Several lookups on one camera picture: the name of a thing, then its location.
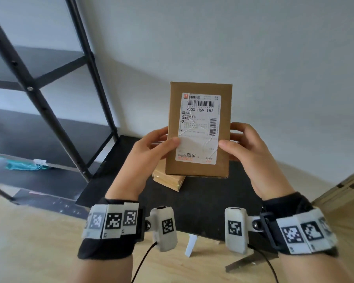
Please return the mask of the person's left hand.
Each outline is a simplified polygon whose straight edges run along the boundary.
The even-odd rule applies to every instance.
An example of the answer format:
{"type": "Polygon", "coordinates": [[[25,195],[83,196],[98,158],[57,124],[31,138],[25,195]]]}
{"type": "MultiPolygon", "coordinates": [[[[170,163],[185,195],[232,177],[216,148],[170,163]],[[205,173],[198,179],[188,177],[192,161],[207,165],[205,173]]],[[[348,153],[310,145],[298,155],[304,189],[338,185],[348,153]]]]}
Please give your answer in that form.
{"type": "Polygon", "coordinates": [[[147,179],[160,160],[152,157],[152,144],[168,138],[168,127],[151,131],[138,140],[105,194],[107,200],[138,201],[147,179]]]}

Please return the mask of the person's right hand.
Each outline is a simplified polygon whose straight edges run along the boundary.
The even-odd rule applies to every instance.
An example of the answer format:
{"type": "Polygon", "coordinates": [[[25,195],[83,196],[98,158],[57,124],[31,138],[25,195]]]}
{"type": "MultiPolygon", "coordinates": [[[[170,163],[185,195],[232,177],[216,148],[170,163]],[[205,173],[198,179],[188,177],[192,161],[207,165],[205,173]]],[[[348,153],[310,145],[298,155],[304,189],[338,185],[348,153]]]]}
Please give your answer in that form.
{"type": "Polygon", "coordinates": [[[241,162],[255,193],[263,201],[295,193],[255,128],[247,123],[232,122],[231,130],[244,134],[245,139],[238,143],[246,148],[246,158],[233,161],[241,162]]]}

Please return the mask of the cardboard box with white label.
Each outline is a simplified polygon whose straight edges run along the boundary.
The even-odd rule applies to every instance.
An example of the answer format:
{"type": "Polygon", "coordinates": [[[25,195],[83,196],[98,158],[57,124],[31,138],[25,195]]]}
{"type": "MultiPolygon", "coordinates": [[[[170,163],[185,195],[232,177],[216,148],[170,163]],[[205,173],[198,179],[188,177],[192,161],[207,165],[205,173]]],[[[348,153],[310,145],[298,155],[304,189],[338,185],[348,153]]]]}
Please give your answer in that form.
{"type": "Polygon", "coordinates": [[[179,146],[166,156],[167,175],[227,178],[232,84],[171,82],[168,138],[179,146]]]}

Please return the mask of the person's right forearm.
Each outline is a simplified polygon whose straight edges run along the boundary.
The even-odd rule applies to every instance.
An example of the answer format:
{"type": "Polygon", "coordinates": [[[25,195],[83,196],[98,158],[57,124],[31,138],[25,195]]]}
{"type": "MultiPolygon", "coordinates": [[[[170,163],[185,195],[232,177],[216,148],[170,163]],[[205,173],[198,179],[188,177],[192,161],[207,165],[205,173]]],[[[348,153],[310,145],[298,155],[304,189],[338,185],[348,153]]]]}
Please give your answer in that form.
{"type": "Polygon", "coordinates": [[[288,283],[354,283],[354,276],[335,257],[278,254],[288,283]]]}

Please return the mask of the person's left forearm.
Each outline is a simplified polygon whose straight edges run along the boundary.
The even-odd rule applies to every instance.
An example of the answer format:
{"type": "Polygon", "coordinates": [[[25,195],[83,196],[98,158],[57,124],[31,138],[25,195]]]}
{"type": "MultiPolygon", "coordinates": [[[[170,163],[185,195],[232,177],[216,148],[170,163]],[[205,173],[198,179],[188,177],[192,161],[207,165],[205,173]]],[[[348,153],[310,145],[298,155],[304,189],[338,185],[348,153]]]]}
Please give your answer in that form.
{"type": "Polygon", "coordinates": [[[68,283],[131,283],[133,256],[115,260],[76,261],[68,283]]]}

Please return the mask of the small flat cardboard box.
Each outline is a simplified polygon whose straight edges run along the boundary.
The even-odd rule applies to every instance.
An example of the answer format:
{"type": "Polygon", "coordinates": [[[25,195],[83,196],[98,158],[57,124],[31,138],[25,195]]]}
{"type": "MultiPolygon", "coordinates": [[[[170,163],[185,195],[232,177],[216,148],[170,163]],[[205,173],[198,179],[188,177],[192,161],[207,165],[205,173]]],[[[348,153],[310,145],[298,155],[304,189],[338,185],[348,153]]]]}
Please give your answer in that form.
{"type": "Polygon", "coordinates": [[[176,192],[179,192],[185,176],[175,176],[165,174],[166,160],[160,160],[155,170],[152,173],[152,179],[163,186],[170,188],[176,192]]]}

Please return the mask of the black left wristband with markers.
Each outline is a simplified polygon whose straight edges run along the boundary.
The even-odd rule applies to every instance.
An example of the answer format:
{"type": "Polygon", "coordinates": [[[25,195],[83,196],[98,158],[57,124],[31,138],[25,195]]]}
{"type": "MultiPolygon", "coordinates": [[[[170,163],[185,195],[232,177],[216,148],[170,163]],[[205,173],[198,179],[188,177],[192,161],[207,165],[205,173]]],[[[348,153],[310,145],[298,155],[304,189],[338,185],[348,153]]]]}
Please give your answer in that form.
{"type": "Polygon", "coordinates": [[[102,198],[92,206],[77,257],[81,260],[118,260],[129,257],[144,239],[145,209],[137,201],[102,198]]]}

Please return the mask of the black wristband with markers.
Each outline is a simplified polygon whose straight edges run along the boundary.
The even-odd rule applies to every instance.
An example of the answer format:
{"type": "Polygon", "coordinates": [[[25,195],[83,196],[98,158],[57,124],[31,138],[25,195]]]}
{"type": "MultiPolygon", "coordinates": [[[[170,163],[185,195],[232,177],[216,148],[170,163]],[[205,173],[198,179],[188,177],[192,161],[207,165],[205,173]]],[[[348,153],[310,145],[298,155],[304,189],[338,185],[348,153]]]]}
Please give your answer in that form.
{"type": "Polygon", "coordinates": [[[137,201],[102,198],[92,206],[77,257],[81,260],[118,260],[129,257],[144,239],[145,209],[137,201]]]}
{"type": "Polygon", "coordinates": [[[323,213],[298,192],[264,200],[260,220],[263,233],[279,253],[339,256],[338,240],[323,213]]]}

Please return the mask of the white plastic piece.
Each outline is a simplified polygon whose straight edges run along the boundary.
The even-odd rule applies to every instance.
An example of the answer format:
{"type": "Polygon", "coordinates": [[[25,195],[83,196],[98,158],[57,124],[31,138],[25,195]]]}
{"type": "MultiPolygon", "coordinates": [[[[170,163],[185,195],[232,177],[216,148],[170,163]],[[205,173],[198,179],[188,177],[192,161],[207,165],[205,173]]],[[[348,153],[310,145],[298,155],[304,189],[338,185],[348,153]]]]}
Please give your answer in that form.
{"type": "Polygon", "coordinates": [[[195,246],[196,241],[198,240],[198,236],[194,234],[189,234],[189,241],[185,250],[185,256],[186,257],[191,257],[193,248],[195,246]]]}

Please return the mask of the black right wristband with markers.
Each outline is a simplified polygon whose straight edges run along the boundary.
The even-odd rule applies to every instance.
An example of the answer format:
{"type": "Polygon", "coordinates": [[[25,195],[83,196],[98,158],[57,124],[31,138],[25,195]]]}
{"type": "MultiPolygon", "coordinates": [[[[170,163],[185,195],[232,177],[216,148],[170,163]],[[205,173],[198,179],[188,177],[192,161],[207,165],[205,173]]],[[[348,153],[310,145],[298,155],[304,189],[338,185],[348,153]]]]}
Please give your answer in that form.
{"type": "Polygon", "coordinates": [[[279,253],[339,256],[338,240],[323,213],[298,192],[264,200],[260,220],[263,233],[279,253]]]}

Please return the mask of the light wooden door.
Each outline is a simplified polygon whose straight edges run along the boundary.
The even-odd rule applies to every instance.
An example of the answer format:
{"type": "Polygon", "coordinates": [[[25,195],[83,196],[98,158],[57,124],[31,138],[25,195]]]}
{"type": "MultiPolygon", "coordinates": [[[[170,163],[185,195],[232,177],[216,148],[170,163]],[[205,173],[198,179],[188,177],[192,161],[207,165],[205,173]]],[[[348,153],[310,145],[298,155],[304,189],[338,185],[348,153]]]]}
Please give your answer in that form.
{"type": "Polygon", "coordinates": [[[354,173],[313,201],[338,236],[354,237],[354,173]]]}

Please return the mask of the black metal shelf rack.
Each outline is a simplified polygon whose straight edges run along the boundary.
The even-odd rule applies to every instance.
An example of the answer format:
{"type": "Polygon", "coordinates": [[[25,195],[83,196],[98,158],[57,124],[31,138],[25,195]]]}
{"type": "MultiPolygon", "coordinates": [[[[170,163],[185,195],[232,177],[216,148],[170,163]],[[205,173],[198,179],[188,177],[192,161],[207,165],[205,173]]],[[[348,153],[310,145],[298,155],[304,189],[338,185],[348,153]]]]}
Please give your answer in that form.
{"type": "Polygon", "coordinates": [[[117,140],[108,100],[76,0],[65,0],[81,52],[14,46],[0,25],[0,89],[26,94],[38,114],[0,109],[0,196],[14,204],[57,200],[74,204],[98,165],[94,161],[117,140]],[[107,126],[57,118],[41,89],[87,67],[107,126]],[[50,169],[12,171],[6,161],[46,160],[50,169]]]}

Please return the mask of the teal cloth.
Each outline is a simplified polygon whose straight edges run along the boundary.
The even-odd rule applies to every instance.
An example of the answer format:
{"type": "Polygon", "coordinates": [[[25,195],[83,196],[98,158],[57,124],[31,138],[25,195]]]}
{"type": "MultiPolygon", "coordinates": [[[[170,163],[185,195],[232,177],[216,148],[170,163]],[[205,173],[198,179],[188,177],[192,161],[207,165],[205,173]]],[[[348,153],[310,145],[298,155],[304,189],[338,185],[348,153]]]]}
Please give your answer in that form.
{"type": "Polygon", "coordinates": [[[28,162],[21,162],[21,161],[6,161],[6,169],[14,170],[14,171],[42,171],[50,169],[49,166],[28,163],[28,162]]]}

